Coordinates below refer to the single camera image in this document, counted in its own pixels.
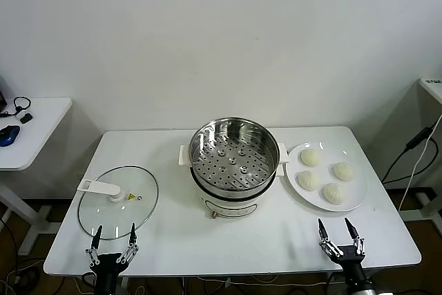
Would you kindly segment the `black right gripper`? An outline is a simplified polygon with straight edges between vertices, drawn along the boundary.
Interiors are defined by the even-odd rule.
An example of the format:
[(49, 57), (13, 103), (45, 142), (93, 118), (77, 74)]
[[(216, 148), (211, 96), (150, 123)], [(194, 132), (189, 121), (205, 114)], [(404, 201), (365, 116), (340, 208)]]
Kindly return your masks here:
[(365, 239), (361, 237), (355, 226), (345, 218), (347, 230), (353, 240), (353, 245), (337, 246), (330, 240), (322, 220), (318, 219), (320, 247), (333, 261), (340, 265), (345, 281), (350, 287), (362, 287), (367, 283), (362, 261), (365, 258)]

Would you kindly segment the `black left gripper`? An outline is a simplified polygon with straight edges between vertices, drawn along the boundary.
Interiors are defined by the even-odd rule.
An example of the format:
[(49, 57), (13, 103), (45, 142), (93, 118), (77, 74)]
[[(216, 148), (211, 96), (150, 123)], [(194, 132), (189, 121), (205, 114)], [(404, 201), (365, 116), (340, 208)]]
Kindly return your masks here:
[(102, 226), (100, 225), (93, 236), (90, 247), (85, 249), (89, 259), (89, 267), (96, 275), (94, 294), (115, 295), (117, 277), (125, 270), (125, 263), (130, 263), (139, 251), (135, 223), (131, 226), (128, 247), (121, 254), (101, 254), (98, 256), (97, 250), (101, 234)]

